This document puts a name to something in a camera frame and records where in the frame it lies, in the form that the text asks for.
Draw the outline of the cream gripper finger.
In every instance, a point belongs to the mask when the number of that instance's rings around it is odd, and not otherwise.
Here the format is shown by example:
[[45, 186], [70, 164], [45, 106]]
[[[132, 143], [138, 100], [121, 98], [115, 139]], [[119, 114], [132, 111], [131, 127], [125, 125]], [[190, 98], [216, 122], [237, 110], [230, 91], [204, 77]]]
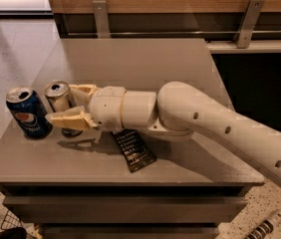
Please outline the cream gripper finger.
[[89, 104], [93, 94], [98, 89], [99, 88], [96, 85], [70, 85], [70, 90], [77, 104], [84, 107]]
[[98, 125], [83, 106], [74, 107], [64, 112], [49, 113], [46, 120], [53, 126], [75, 130], [88, 130]]

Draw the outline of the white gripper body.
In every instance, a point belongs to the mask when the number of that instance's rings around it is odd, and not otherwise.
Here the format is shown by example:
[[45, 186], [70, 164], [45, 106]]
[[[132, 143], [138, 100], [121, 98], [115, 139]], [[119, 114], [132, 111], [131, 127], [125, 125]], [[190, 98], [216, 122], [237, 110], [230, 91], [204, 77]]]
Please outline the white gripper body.
[[88, 104], [90, 115], [103, 131], [117, 131], [123, 128], [121, 106], [126, 93], [124, 87], [104, 87], [93, 93]]

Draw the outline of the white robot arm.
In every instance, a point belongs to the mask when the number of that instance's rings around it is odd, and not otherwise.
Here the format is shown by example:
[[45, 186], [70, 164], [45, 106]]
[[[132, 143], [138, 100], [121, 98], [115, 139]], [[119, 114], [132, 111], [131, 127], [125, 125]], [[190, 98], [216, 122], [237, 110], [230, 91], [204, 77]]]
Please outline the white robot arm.
[[195, 87], [170, 82], [158, 92], [72, 85], [81, 104], [46, 119], [57, 127], [135, 129], [169, 141], [198, 132], [228, 149], [281, 188], [281, 132], [225, 107]]

